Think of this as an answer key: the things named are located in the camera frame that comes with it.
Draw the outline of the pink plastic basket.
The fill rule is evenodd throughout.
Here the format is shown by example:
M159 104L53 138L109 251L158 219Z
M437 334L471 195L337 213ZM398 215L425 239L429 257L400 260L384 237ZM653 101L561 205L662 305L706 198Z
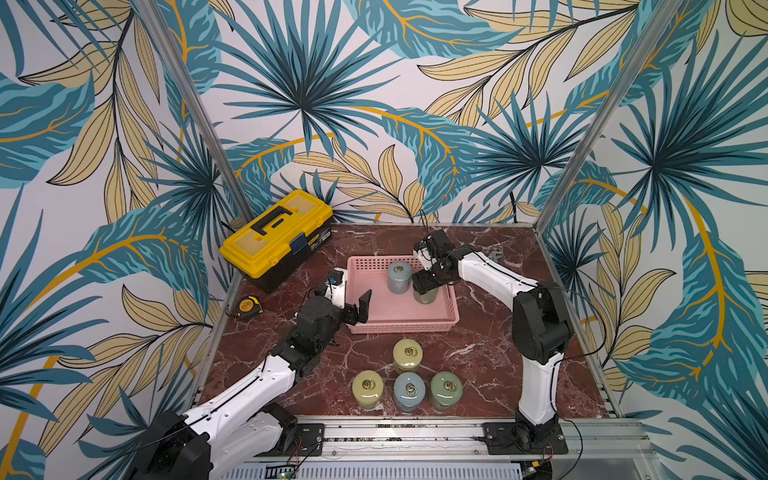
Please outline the pink plastic basket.
M457 298L453 286L442 286L436 299L429 304L419 303L413 289L396 294L387 286L388 267L402 261L414 272L423 269L412 255L359 255L347 260L345 299L357 301L368 290L372 291L369 316L366 323L350 326L352 334L440 333L450 331L460 320Z

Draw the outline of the blue-grey tea canister back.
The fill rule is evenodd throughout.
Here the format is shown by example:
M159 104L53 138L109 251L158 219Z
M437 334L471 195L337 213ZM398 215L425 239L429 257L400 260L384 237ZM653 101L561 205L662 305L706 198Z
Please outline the blue-grey tea canister back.
M412 267L404 261L395 261L388 266L387 286L393 294L404 294L411 284Z

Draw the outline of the yellow-green tea canister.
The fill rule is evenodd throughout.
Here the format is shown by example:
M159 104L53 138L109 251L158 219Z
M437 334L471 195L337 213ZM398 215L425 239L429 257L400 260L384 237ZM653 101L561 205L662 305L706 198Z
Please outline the yellow-green tea canister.
M370 411L382 401L384 381L379 373L373 370L364 370L355 376L351 390L357 404L362 409Z
M413 339L399 340L393 347L393 366L398 374L417 372L423 360L423 348Z

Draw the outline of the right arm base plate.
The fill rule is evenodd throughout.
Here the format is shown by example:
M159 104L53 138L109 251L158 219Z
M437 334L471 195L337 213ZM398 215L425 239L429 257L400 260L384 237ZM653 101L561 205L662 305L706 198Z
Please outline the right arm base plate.
M481 439L489 455L564 455L569 452L559 425L544 433L517 422L486 422Z

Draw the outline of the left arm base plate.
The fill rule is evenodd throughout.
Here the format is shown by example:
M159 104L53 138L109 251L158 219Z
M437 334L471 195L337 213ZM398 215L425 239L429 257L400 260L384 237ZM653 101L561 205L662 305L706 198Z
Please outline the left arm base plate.
M259 457L316 457L323 453L326 425L323 423L299 423L282 434L276 446L259 454Z

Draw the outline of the yellow-green tea canister front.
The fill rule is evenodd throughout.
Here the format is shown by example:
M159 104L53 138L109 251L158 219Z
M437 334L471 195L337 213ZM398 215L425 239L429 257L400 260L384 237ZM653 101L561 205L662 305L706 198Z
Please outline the yellow-green tea canister front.
M370 411L382 401L384 381L379 373L373 370L364 370L355 376L351 390L357 404L362 409Z

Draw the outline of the blue-grey tea canister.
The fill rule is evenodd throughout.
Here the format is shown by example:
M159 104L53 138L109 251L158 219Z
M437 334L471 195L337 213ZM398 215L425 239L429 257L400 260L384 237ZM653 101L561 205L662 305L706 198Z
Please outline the blue-grey tea canister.
M395 261L388 266L387 286L393 294L404 294L411 284L412 267L404 261Z
M393 387L394 401L402 412L413 412L423 402L426 395L426 384L415 372L400 374Z

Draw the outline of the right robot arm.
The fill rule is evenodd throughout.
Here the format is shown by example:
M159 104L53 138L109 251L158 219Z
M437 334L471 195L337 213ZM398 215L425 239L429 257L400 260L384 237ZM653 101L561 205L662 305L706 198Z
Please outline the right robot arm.
M413 255L422 265L411 277L415 292L425 294L464 281L509 308L512 342L523 358L515 425L530 442L553 433L558 426L559 369L573 336L559 286L516 274L473 246L456 246L443 230L416 242Z

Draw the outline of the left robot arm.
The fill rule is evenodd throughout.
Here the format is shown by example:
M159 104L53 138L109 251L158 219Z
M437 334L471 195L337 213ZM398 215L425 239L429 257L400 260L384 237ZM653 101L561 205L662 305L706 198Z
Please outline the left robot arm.
M372 293L348 304L338 287L309 298L262 363L213 399L160 414L141 436L128 479L219 479L262 453L293 445L297 421L276 403L319 364L344 325L367 321Z

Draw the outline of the green tea canister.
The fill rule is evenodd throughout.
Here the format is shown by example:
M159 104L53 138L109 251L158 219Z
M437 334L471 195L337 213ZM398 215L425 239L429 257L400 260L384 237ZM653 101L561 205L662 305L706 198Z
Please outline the green tea canister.
M429 401L435 409L449 410L460 402L462 396L463 384L456 374L441 371L432 377L429 384Z
M423 305L428 305L433 303L436 300L438 292L439 292L438 289L432 289L427 291L424 294L421 294L418 291L414 290L413 297L418 303Z

